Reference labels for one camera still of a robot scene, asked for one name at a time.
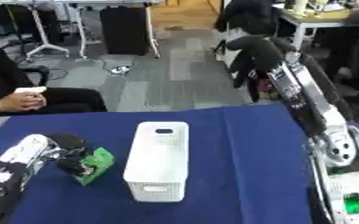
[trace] white basket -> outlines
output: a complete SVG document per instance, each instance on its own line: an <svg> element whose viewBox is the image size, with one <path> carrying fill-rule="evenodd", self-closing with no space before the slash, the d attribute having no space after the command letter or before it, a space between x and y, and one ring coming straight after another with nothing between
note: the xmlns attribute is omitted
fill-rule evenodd
<svg viewBox="0 0 359 224"><path fill-rule="evenodd" d="M185 122L142 122L123 179L143 202L176 202L185 196L189 127Z"/></svg>

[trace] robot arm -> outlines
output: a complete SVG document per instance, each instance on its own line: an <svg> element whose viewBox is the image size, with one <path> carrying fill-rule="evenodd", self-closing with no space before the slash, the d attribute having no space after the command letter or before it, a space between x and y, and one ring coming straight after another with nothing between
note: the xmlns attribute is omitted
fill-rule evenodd
<svg viewBox="0 0 359 224"><path fill-rule="evenodd" d="M359 223L359 129L348 124L348 106L334 85L313 59L278 39L243 37L228 49L252 56L308 136L313 187L328 222Z"/></svg>
<svg viewBox="0 0 359 224"><path fill-rule="evenodd" d="M56 161L63 171L81 177L94 167L81 160L94 152L83 140L69 135L30 135L0 157L0 221L20 199L30 178L48 161Z"/></svg>

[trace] office chair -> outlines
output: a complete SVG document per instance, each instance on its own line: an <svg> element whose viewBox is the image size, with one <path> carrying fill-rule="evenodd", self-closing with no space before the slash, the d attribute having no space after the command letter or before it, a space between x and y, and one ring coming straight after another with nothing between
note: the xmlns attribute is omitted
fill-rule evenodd
<svg viewBox="0 0 359 224"><path fill-rule="evenodd" d="M20 20L29 20L32 23L32 26L27 26L26 22L24 24L20 24ZM15 34L17 39L13 39L8 41L8 44L2 46L3 49L13 46L20 46L20 54L22 56L26 55L25 45L29 43L37 42L34 37L23 38L22 34L24 33L34 33L36 28L33 23L33 18L31 13L23 6L16 5L0 5L0 36L9 36L11 34Z"/></svg>
<svg viewBox="0 0 359 224"><path fill-rule="evenodd" d="M37 87L46 86L49 80L50 70L45 66L20 66L19 69L26 74L39 74L40 79Z"/></svg>

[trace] person's hand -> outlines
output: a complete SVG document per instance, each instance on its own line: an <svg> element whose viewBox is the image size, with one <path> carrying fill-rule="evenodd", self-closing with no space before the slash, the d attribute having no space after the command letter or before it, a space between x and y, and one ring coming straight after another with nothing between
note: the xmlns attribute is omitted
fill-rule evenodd
<svg viewBox="0 0 359 224"><path fill-rule="evenodd" d="M41 102L37 106L32 106L30 109L38 110L47 105L47 100L42 94L35 94L33 97L39 98L41 100Z"/></svg>
<svg viewBox="0 0 359 224"><path fill-rule="evenodd" d="M1 112L23 112L32 109L41 109L46 105L46 99L42 94L25 92L9 94L0 99Z"/></svg>

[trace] basket handle hole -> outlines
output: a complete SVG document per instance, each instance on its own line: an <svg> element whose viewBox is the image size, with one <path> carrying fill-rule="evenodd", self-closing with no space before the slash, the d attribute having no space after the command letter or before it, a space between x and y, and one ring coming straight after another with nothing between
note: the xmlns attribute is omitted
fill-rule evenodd
<svg viewBox="0 0 359 224"><path fill-rule="evenodd" d="M165 193L168 191L166 187L157 185L145 186L144 190L149 193Z"/></svg>
<svg viewBox="0 0 359 224"><path fill-rule="evenodd" d="M155 132L158 134L172 134L172 129L156 129Z"/></svg>

